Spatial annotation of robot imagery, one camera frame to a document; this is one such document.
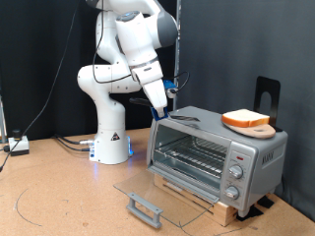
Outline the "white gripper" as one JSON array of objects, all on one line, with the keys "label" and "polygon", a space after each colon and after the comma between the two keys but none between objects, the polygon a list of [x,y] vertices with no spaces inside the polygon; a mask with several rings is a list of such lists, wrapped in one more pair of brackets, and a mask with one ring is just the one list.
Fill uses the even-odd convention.
[{"label": "white gripper", "polygon": [[164,117],[164,108],[167,106],[167,99],[162,79],[155,81],[142,80],[141,85],[150,103],[157,111],[158,117]]}]

